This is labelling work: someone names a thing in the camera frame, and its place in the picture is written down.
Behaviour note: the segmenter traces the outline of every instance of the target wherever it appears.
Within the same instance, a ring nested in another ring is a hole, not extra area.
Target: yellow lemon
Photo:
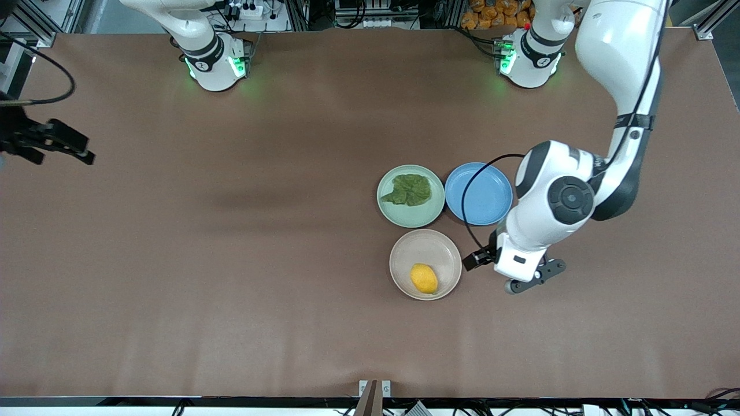
[[[432,294],[437,291],[437,275],[427,264],[416,263],[411,267],[411,282],[419,292]]]

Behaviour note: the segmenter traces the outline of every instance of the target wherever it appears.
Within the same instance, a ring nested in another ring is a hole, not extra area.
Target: table surface
[[[521,295],[484,267],[434,302],[392,283],[407,229],[375,189],[546,139],[603,154],[615,106],[573,52],[517,88],[457,33],[263,36],[252,77],[202,90],[167,37],[60,35],[78,80],[28,109],[88,135],[87,167],[8,158],[2,395],[704,397],[740,384],[740,117],[710,42],[669,29],[639,197],[551,249]],[[39,60],[24,96],[64,78]],[[501,161],[510,177],[517,162]],[[463,255],[449,211],[429,226]],[[492,227],[475,232],[487,238]]]

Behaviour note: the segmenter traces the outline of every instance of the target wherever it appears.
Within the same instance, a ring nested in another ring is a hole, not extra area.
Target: green plate
[[[429,201],[416,207],[408,205],[393,205],[391,202],[383,202],[380,199],[393,192],[393,178],[398,175],[408,175],[415,173],[426,177],[431,187],[431,197]],[[380,211],[393,224],[406,228],[419,228],[434,221],[445,206],[445,187],[442,181],[431,170],[415,164],[405,164],[395,167],[380,179],[380,185],[377,186],[377,205]]]

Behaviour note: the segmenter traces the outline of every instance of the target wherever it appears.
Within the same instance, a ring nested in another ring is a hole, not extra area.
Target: beige plate
[[[428,264],[437,275],[437,291],[431,295],[419,292],[411,282],[411,267]],[[455,243],[446,235],[432,229],[415,229],[396,241],[391,250],[391,276],[398,289],[420,301],[442,298],[457,286],[463,263]]]

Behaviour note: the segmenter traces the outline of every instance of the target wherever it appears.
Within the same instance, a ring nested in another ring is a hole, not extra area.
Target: plate
[[[437,291],[433,294],[419,292],[411,282],[411,267],[416,263],[428,264],[437,275]],[[457,286],[463,272],[460,252],[452,240],[432,229],[415,229],[396,241],[389,261],[391,277],[398,289],[420,301],[443,298]]]
[[[393,178],[398,175],[415,173],[429,180],[431,197],[429,201],[415,207],[408,205],[394,205],[391,202],[383,202],[380,199],[384,195],[393,192]],[[419,228],[434,221],[445,206],[445,187],[442,181],[431,170],[415,164],[405,164],[391,169],[377,186],[377,205],[380,211],[393,224],[406,228]]]
[[[450,173],[445,183],[447,206],[455,216],[463,219],[463,190],[484,163],[471,162],[458,166]],[[514,193],[506,175],[493,166],[485,168],[465,194],[465,215],[468,224],[491,225],[501,221],[511,208]]]

